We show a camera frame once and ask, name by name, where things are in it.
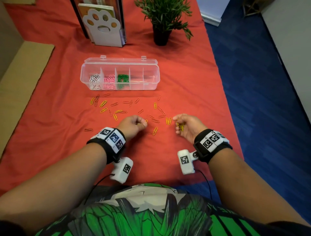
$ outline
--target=black sleeve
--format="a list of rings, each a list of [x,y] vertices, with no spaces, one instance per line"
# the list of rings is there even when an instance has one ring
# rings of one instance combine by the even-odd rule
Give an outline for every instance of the black sleeve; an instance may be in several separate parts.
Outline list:
[[[26,236],[25,231],[18,224],[9,221],[0,220],[0,235],[1,236]]]
[[[288,221],[277,221],[268,225],[280,228],[294,235],[311,235],[311,227]]]

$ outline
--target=person's left arm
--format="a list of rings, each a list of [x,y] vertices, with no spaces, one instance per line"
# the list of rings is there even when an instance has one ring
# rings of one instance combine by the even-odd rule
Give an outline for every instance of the person's left arm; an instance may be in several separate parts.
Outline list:
[[[130,116],[117,127],[126,141],[147,127]],[[0,220],[20,225],[31,234],[77,206],[107,163],[105,150],[89,143],[0,197]]]

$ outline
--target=white wall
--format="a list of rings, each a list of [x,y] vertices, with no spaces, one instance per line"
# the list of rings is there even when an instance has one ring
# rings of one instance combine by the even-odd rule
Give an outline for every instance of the white wall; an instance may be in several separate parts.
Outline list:
[[[197,0],[200,12],[212,20],[219,22],[230,0]]]
[[[262,16],[311,121],[310,13],[310,0],[275,0]]]

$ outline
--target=person's left hand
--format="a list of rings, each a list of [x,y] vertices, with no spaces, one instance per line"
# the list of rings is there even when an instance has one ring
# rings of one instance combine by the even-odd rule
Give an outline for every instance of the person's left hand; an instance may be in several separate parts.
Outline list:
[[[121,130],[125,136],[125,140],[129,141],[134,138],[139,131],[144,130],[146,127],[147,122],[145,119],[140,116],[133,115],[124,118],[117,126],[117,129]]]

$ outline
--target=box lid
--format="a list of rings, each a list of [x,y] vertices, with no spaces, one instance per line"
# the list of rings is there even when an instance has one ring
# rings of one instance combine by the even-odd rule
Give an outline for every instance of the box lid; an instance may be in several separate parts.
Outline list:
[[[101,55],[100,57],[90,57],[84,61],[85,64],[131,64],[131,65],[144,65],[151,64],[157,65],[158,61],[156,59],[147,59],[146,56],[141,58],[107,58],[106,55]]]

